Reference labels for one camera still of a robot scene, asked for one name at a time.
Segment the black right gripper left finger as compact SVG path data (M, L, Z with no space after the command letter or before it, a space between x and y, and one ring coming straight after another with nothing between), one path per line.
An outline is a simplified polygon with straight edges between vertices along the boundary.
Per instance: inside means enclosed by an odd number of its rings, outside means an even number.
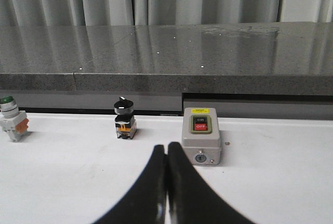
M96 223L164 223L167 190L167 160L163 145L153 148L151 157L127 193Z

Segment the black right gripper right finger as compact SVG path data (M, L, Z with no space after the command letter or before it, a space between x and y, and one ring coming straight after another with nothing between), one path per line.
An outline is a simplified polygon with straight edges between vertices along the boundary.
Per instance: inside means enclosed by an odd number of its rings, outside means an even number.
M167 157L171 223L252 223L209 187L179 143L169 144Z

